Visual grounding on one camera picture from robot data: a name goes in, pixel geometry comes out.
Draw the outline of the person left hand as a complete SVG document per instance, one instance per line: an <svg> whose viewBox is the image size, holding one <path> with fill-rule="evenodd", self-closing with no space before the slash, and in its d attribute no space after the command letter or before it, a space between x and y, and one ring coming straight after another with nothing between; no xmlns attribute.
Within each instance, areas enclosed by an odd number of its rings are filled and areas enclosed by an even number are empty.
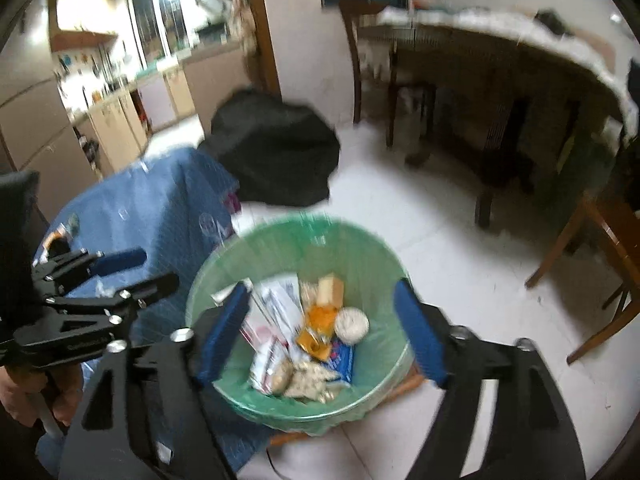
<svg viewBox="0 0 640 480"><path fill-rule="evenodd" d="M82 377L79 364L54 368L47 373L33 372L26 367L1 367L1 404L6 412L26 427L39 418L32 400L52 382L58 393L51 401L51 412L66 427L72 423L82 398Z"/></svg>

